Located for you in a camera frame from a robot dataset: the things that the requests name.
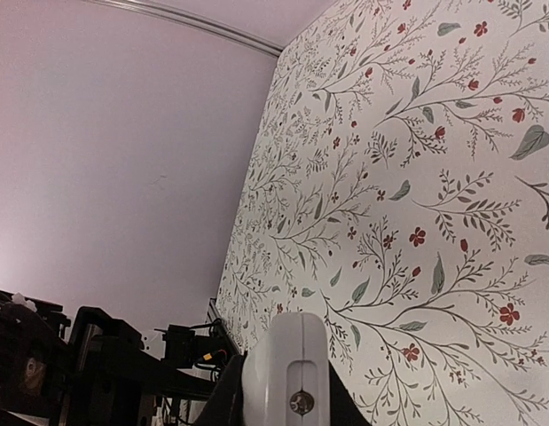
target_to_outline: green leaf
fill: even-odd
[[[401,185],[400,189],[389,198],[391,201],[402,200],[410,192],[410,181],[406,179]]]
[[[408,324],[402,324],[398,328],[400,328],[403,331],[420,331],[426,326],[427,322],[419,322],[419,321],[413,321],[409,322]]]
[[[359,284],[357,286],[357,288],[355,288],[355,291],[353,292],[353,295],[351,296],[351,298],[353,299],[353,302],[358,304],[361,301],[361,299],[365,295],[365,291],[369,287],[369,282],[371,282],[371,277],[369,277],[367,281],[362,282],[361,284]]]
[[[524,258],[524,262],[530,266],[538,266],[540,264],[549,264],[548,255],[528,255]]]
[[[364,23],[365,23],[365,20],[362,20],[361,23],[359,25],[357,25],[357,28],[355,28],[356,33],[359,32],[359,30],[361,29],[361,27],[363,26]]]
[[[477,107],[476,104],[470,104],[469,102],[466,102],[465,100],[458,100],[455,103],[455,106],[460,109],[466,109],[466,108],[473,108]]]
[[[361,61],[359,62],[359,66],[360,67],[364,67],[366,64],[369,63],[369,60],[371,60],[371,56],[365,56],[364,58],[361,59]]]
[[[422,108],[422,114],[426,117],[426,120],[434,124],[434,112],[429,106],[424,106]]]
[[[400,105],[400,102],[402,102],[402,99],[400,99],[393,106],[391,106],[390,109],[386,113],[384,113],[384,115],[389,115],[390,113],[392,113]]]
[[[416,77],[414,83],[412,84],[412,100],[415,100],[420,94],[420,78]]]
[[[440,37],[443,37],[443,36],[449,34],[454,29],[458,29],[458,28],[461,28],[461,26],[457,22],[454,22],[452,24],[444,22],[444,23],[440,24],[440,26],[437,28],[437,34]]]
[[[282,232],[282,229],[284,228],[284,225],[286,224],[286,218],[282,219],[282,222],[278,224],[278,233]]]
[[[329,105],[331,104],[331,93],[327,92],[327,97],[325,98],[325,111],[329,109]]]
[[[302,288],[302,297],[310,297],[315,294],[316,294],[315,290],[310,290],[307,287]]]
[[[359,344],[361,343],[361,333],[359,333],[359,329],[355,324],[351,324],[351,332],[355,337],[355,345],[357,346],[357,349],[359,349]]]
[[[535,124],[526,131],[522,142],[516,152],[511,155],[513,160],[523,160],[536,151],[546,148],[549,145],[549,134],[544,127]]]
[[[445,272],[443,271],[442,257],[437,254],[437,263],[434,268],[434,276],[432,282],[432,294],[440,293],[445,283]]]
[[[339,268],[339,271],[337,271],[337,273],[335,274],[335,276],[333,276],[333,278],[331,278],[329,280],[329,285],[331,285],[331,287],[335,287],[337,285],[337,283],[339,282],[339,278],[341,277],[341,268]]]
[[[345,74],[345,68],[347,67],[347,62],[345,62],[343,64],[343,68],[341,69],[341,71],[339,72],[339,74],[337,75],[337,78],[342,78],[343,75]]]
[[[301,251],[298,251],[298,256],[300,257],[300,261],[302,262],[303,269],[306,269],[306,259],[303,257],[303,253]]]
[[[318,220],[319,217],[321,216],[321,208],[323,207],[323,205],[324,205],[324,196],[320,195],[319,203],[318,203],[318,206],[316,207],[316,213],[313,215],[314,219]]]

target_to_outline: leafy branch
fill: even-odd
[[[540,198],[544,201],[545,207],[546,207],[546,213],[542,216],[542,222],[546,223],[546,230],[549,230],[549,192],[545,191],[542,188],[545,188],[548,186],[546,182],[540,183],[540,184],[529,184],[528,182],[525,182],[520,177],[516,177],[520,182],[522,182],[524,185],[526,185],[528,188],[535,191]]]
[[[475,179],[466,175],[465,181],[462,182],[451,178],[448,170],[442,170],[440,179],[443,186],[437,195],[439,201],[435,204],[421,204],[415,201],[415,204],[437,214],[435,223],[447,241],[455,242],[453,218],[461,217],[466,228],[481,230],[489,238],[492,251],[501,250],[503,242],[512,246],[515,241],[513,230],[505,223],[505,216],[520,206],[520,200],[497,202],[487,198],[476,201],[469,198],[477,195],[478,190],[489,184],[492,177],[493,173],[487,174],[482,171]]]

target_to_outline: wall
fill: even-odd
[[[0,288],[202,322],[275,63],[110,7],[0,1]]]
[[[549,424],[549,2],[339,2],[278,63],[218,306],[373,424]]]

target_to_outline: black machine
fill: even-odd
[[[71,335],[63,308],[33,300],[37,312],[0,292],[0,426],[33,423],[15,414],[49,419],[50,426],[149,426],[157,406],[171,400],[207,400],[211,380],[178,368],[194,365],[219,376],[237,350],[220,320],[160,330],[165,357],[143,351],[142,336],[99,308],[83,307]],[[208,328],[209,335],[196,335]]]

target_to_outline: red flower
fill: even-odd
[[[439,138],[443,138],[444,136],[445,136],[445,128],[443,126],[438,127],[435,130],[435,138],[439,139]]]
[[[396,238],[393,237],[392,235],[387,235],[386,237],[384,237],[384,240],[382,241],[382,245],[384,246],[385,249],[387,250],[390,250],[390,248],[392,247],[392,243],[394,242]]]
[[[507,304],[498,311],[501,314],[501,321],[505,322],[509,327],[513,325],[514,321],[518,321],[521,318],[521,314],[514,310],[513,304]]]
[[[471,91],[476,91],[477,89],[479,89],[479,82],[477,80],[472,80],[472,81],[469,82],[467,87]]]
[[[353,239],[355,238],[355,235],[357,235],[357,231],[355,230],[355,228],[354,228],[353,226],[351,226],[351,227],[349,228],[349,232],[348,232],[347,236],[348,236],[351,240],[353,240]]]
[[[483,21],[482,24],[475,25],[475,31],[473,34],[478,37],[481,37],[483,34],[487,34],[487,22]]]
[[[410,343],[410,348],[402,349],[403,355],[408,359],[408,362],[417,361],[420,355],[420,349],[414,343]]]
[[[522,108],[516,108],[513,110],[513,121],[522,122],[524,120],[524,110]]]
[[[410,236],[409,241],[414,244],[414,247],[418,247],[420,244],[424,244],[424,242],[426,242],[426,231],[420,229],[420,227],[418,226],[414,233]]]

